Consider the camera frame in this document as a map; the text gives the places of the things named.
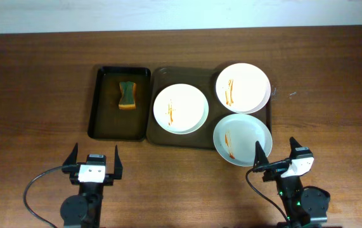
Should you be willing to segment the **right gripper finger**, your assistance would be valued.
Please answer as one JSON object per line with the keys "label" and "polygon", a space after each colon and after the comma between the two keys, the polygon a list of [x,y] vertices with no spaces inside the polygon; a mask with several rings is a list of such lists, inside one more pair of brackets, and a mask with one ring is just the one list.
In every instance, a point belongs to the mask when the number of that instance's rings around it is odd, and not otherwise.
{"label": "right gripper finger", "polygon": [[263,172],[267,166],[269,165],[269,161],[265,155],[265,152],[259,141],[255,142],[255,158],[253,164],[253,172]]}
{"label": "right gripper finger", "polygon": [[290,142],[290,155],[289,158],[297,158],[297,156],[300,154],[300,151],[297,151],[297,148],[301,148],[302,146],[296,141],[294,137],[291,137],[289,139]]}

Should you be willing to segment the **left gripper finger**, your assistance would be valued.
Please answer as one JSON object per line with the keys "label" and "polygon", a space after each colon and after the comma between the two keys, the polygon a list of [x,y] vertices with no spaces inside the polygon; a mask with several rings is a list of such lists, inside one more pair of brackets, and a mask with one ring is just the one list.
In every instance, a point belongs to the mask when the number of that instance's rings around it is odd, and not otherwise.
{"label": "left gripper finger", "polygon": [[114,173],[113,178],[115,180],[121,180],[123,173],[123,166],[119,156],[118,146],[115,146],[115,161],[114,161]]}
{"label": "left gripper finger", "polygon": [[75,144],[72,152],[67,156],[66,160],[63,162],[63,167],[61,171],[64,174],[74,174],[79,170],[79,164],[77,163],[78,155],[78,143]]}

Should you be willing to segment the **grey white plate bottom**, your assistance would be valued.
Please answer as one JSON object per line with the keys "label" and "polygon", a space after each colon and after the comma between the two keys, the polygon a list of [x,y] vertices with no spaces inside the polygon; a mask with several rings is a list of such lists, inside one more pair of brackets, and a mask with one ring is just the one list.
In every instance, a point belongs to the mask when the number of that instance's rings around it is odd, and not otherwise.
{"label": "grey white plate bottom", "polygon": [[231,114],[215,126],[213,142],[216,151],[227,162],[241,167],[254,164],[255,144],[258,142],[266,156],[273,147],[270,130],[251,115]]}

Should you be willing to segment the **white pink plate top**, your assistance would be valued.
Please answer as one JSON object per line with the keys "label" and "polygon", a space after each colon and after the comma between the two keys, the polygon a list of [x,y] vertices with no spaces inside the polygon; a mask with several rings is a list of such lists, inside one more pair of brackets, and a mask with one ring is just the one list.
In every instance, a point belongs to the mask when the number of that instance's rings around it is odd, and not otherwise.
{"label": "white pink plate top", "polygon": [[220,72],[215,84],[220,103],[235,113],[255,113],[271,96],[268,76],[257,66],[235,63]]}

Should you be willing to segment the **orange green sponge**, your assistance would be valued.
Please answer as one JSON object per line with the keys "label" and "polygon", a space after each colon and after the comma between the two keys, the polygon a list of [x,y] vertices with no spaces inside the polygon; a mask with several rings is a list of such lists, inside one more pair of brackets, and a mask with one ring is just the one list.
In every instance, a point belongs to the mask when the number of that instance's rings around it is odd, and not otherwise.
{"label": "orange green sponge", "polygon": [[135,110],[136,109],[136,84],[131,81],[120,82],[119,88],[121,98],[119,100],[120,110]]}

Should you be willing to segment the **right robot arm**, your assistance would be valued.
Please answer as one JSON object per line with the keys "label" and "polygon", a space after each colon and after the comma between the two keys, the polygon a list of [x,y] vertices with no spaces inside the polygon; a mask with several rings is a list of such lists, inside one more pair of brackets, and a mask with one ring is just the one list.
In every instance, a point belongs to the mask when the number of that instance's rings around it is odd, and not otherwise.
{"label": "right robot arm", "polygon": [[330,193],[315,186],[303,186],[301,177],[313,166],[314,155],[307,147],[301,146],[293,137],[289,139],[291,152],[288,158],[270,163],[257,141],[255,143],[254,166],[249,174],[262,173],[263,182],[276,182],[276,189],[283,208],[260,193],[252,183],[251,188],[266,201],[270,202],[285,219],[277,227],[321,227],[327,222],[327,210]]}

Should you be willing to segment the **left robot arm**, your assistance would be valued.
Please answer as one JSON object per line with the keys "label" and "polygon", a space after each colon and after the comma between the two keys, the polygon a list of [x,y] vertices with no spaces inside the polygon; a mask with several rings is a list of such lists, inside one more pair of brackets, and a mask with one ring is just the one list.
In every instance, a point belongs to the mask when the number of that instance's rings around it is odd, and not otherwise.
{"label": "left robot arm", "polygon": [[122,178],[123,166],[118,148],[114,154],[114,172],[107,173],[105,155],[88,155],[85,162],[77,161],[78,145],[63,162],[62,172],[69,175],[71,184],[78,185],[79,193],[68,197],[61,205],[64,227],[99,228],[103,190]]}

